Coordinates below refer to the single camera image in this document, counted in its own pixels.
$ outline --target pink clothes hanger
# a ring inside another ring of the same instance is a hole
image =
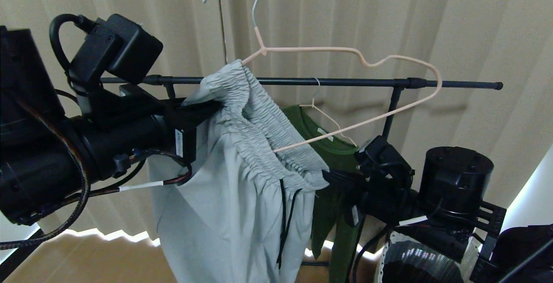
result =
[[[242,60],[242,65],[246,65],[247,63],[251,62],[252,59],[259,56],[260,54],[265,56],[270,51],[274,51],[274,52],[279,52],[279,51],[280,52],[344,51],[344,52],[353,53],[353,54],[357,55],[357,57],[359,58],[359,61],[361,61],[361,63],[364,66],[366,66],[367,68],[374,68],[374,67],[381,66],[382,64],[384,64],[385,62],[387,62],[388,60],[391,60],[391,59],[406,60],[408,62],[413,62],[413,63],[419,64],[419,65],[425,66],[426,68],[430,69],[430,71],[432,73],[434,73],[434,76],[436,77],[436,89],[434,90],[434,92],[432,92],[432,94],[430,94],[429,96],[427,96],[425,98],[419,99],[415,102],[412,102],[411,104],[408,104],[408,105],[405,105],[403,107],[397,108],[395,110],[386,112],[385,114],[381,114],[379,116],[376,116],[374,118],[365,120],[363,122],[345,127],[343,129],[339,129],[339,130],[331,132],[331,133],[320,135],[319,137],[314,137],[312,139],[302,141],[300,143],[295,143],[294,145],[290,145],[290,146],[275,149],[274,150],[275,153],[279,153],[280,151],[284,151],[284,150],[287,150],[287,149],[292,149],[294,147],[298,147],[298,146],[301,146],[301,145],[306,145],[308,143],[312,143],[314,141],[325,139],[327,137],[331,137],[333,135],[340,134],[340,133],[343,133],[345,131],[353,130],[353,129],[356,129],[360,126],[367,125],[371,122],[374,122],[374,121],[377,121],[377,120],[380,120],[380,119],[384,119],[387,116],[391,116],[391,115],[397,114],[398,112],[407,110],[409,108],[413,108],[414,106],[417,106],[418,104],[422,104],[423,102],[426,102],[427,100],[434,98],[434,96],[436,96],[442,88],[442,76],[440,75],[440,72],[438,71],[438,69],[434,65],[432,65],[430,63],[427,63],[427,62],[424,62],[420,59],[416,59],[416,58],[412,58],[412,57],[408,57],[408,56],[389,55],[389,56],[379,60],[376,63],[369,64],[365,60],[365,57],[363,57],[363,54],[361,54],[361,52],[358,49],[354,49],[354,48],[346,48],[346,47],[265,47],[265,44],[263,43],[263,39],[261,37],[261,33],[259,32],[259,29],[257,28],[257,23],[255,23],[255,6],[257,6],[257,1],[258,0],[255,0],[253,2],[253,7],[251,8],[251,21],[253,22],[253,30],[255,31],[255,36],[257,37],[257,42],[259,42],[259,50],[257,50],[255,53],[253,53],[249,57],[243,59]]]
[[[342,129],[342,127],[340,127],[340,124],[338,124],[338,122],[334,121],[334,119],[332,119],[329,115],[327,115],[326,113],[324,113],[324,111],[322,111],[319,107],[315,106],[315,97],[317,96],[317,93],[318,91],[321,89],[321,82],[317,79],[317,78],[313,78],[315,80],[317,80],[317,83],[318,83],[318,88],[317,90],[315,91],[315,93],[313,94],[313,98],[311,99],[311,104],[309,105],[299,105],[300,107],[311,107],[311,108],[314,108],[315,110],[317,110],[318,112],[322,113],[324,116],[326,116],[328,119],[330,119],[330,121],[334,122],[334,124],[336,124],[336,126],[338,127],[339,130]],[[349,139],[351,141],[351,143],[353,143],[355,145],[355,147],[357,147],[357,144],[355,143],[355,141],[353,141],[351,138],[349,137],[346,137],[346,135],[340,133],[340,136],[346,138],[346,139]]]

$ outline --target green shirt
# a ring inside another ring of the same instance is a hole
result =
[[[327,133],[300,106],[284,108],[283,112],[304,139],[311,139]],[[355,145],[346,143],[338,137],[329,137],[310,143],[310,145],[329,168],[357,172],[358,163],[353,157],[353,153],[357,150]],[[348,275],[347,269],[352,253],[357,246],[359,226],[351,227],[345,222],[341,206],[342,193],[332,187],[326,187],[317,191],[316,196],[311,229],[313,255],[315,258],[319,257],[324,240],[336,224],[336,236],[328,274],[331,283],[343,283]]]

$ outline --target brown floor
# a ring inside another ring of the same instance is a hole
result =
[[[328,260],[325,249],[319,260]],[[374,264],[364,260],[359,282],[372,282]],[[175,283],[162,253],[149,239],[105,240],[96,234],[64,234],[43,243],[6,283]],[[327,283],[326,267],[301,267],[296,283]]]

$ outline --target black drawstring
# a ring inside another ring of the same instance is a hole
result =
[[[282,252],[284,251],[284,243],[286,242],[286,238],[288,237],[288,231],[290,230],[290,222],[292,221],[292,213],[294,212],[294,204],[296,203],[296,197],[298,196],[298,193],[302,191],[301,189],[296,190],[294,192],[294,196],[292,197],[292,206],[290,207],[290,216],[288,217],[288,224],[286,223],[286,192],[284,191],[284,182],[282,179],[280,180],[280,193],[282,195],[282,225],[280,228],[280,249],[278,252],[278,258],[276,258],[276,262],[278,263],[278,269],[280,270],[280,266],[282,265]]]

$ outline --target beige curtain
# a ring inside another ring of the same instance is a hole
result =
[[[120,13],[143,23],[164,43],[152,73],[205,76],[226,58],[245,58],[258,49],[251,25],[253,0],[0,0],[0,22],[32,29],[57,88],[68,90],[48,41],[50,20],[60,13],[106,19]],[[259,0],[257,25],[266,45],[356,47],[374,62],[389,54],[427,60],[446,80],[503,82],[503,90],[448,89],[431,102],[395,117],[390,142],[417,169],[420,182],[425,152],[442,145],[463,146],[490,157],[496,169],[486,200],[508,206],[553,143],[553,0]],[[83,34],[63,27],[62,42],[71,57]],[[367,70],[343,53],[270,53],[251,68],[259,77],[406,78],[431,73],[410,63],[391,62]],[[161,87],[145,86],[158,98]],[[316,88],[266,86],[282,105],[309,102]],[[176,86],[186,96],[195,86]],[[406,90],[400,104],[430,94]],[[318,104],[342,126],[384,112],[391,89],[322,88]],[[67,115],[78,114],[62,100]],[[316,112],[328,130],[334,126]],[[363,143],[384,122],[346,135]],[[146,181],[142,172],[134,182]],[[73,225],[75,230],[148,230],[156,236],[149,192],[93,198]],[[51,230],[72,208],[41,222]]]

